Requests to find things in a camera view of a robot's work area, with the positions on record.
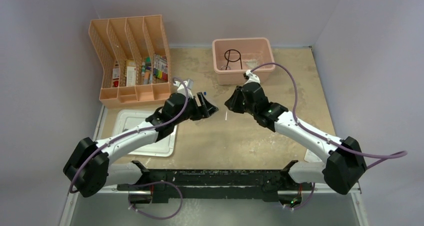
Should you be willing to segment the peach slotted file organizer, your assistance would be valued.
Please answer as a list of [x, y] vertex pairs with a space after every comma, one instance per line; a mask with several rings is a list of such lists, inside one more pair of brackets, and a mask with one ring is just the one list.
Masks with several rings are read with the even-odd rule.
[[[103, 68], [99, 100], [108, 109], [163, 103], [172, 93], [171, 54], [161, 15], [92, 20], [88, 30]], [[168, 82], [142, 84], [141, 67], [146, 57], [165, 55]], [[123, 69], [125, 60], [137, 67], [135, 86], [112, 87], [112, 69]]]

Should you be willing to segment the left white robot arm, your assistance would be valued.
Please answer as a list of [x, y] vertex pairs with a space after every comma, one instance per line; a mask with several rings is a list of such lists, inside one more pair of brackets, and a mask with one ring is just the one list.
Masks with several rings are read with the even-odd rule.
[[79, 192], [83, 197], [94, 195], [105, 186], [109, 167], [115, 161], [168, 137], [178, 124], [186, 120], [206, 119], [218, 110], [218, 106], [208, 101], [201, 92], [196, 96], [173, 93], [163, 106], [134, 128], [99, 141], [89, 137], [81, 139], [63, 168], [63, 173], [70, 180], [69, 193]]

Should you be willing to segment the white red box in organizer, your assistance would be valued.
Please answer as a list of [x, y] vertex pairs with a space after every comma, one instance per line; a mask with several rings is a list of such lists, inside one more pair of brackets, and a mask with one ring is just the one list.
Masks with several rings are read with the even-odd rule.
[[121, 69], [118, 63], [112, 69], [112, 87], [135, 86], [137, 82], [137, 66], [134, 60], [125, 60], [124, 67]]

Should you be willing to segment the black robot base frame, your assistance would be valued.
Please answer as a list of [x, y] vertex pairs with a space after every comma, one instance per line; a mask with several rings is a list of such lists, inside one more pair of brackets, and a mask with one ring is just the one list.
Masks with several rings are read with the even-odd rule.
[[136, 191], [150, 193], [152, 203], [167, 203], [171, 198], [184, 199], [261, 199], [264, 202], [300, 204], [302, 190], [312, 183], [296, 183], [284, 169], [147, 169], [135, 165], [142, 173], [135, 183], [117, 186], [128, 191], [132, 203], [140, 203]]

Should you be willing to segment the colourful items in organizer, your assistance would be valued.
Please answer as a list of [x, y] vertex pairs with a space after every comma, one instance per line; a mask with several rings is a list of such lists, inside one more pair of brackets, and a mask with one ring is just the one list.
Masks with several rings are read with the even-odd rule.
[[154, 58], [146, 57], [141, 64], [141, 82], [143, 85], [166, 83], [169, 80], [169, 67], [165, 55], [154, 55]]

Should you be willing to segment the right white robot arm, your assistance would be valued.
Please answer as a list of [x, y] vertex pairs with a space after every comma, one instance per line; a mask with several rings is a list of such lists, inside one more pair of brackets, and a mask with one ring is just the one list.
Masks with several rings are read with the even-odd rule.
[[256, 82], [236, 86], [225, 101], [232, 112], [251, 115], [258, 125], [284, 135], [313, 152], [319, 162], [294, 162], [281, 175], [281, 184], [293, 189], [300, 183], [325, 183], [333, 191], [346, 195], [366, 172], [359, 142], [352, 138], [326, 135], [317, 128], [295, 119], [285, 106], [270, 102]]

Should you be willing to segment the pink plastic bin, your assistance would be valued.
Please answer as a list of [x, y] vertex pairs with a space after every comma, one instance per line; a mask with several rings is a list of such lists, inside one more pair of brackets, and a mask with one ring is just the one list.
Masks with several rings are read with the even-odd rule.
[[[228, 49], [237, 49], [241, 52], [242, 69], [240, 63], [230, 63], [230, 70], [221, 70], [221, 66], [227, 62], [224, 53]], [[234, 38], [234, 39], [215, 39], [212, 42], [213, 69], [217, 75], [217, 83], [219, 85], [237, 85], [245, 82], [244, 72], [252, 70], [246, 66], [246, 60], [258, 60], [263, 67], [255, 70], [255, 74], [259, 76], [263, 82], [268, 79], [275, 69], [274, 56], [270, 42], [267, 38]]]

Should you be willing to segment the white instruction sheet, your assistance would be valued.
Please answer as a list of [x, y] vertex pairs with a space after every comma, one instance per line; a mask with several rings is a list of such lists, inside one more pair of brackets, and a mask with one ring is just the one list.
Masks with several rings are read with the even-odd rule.
[[321, 162], [322, 160], [316, 156], [313, 152], [311, 152], [309, 149], [306, 150], [305, 156], [304, 156], [304, 160], [306, 162]]

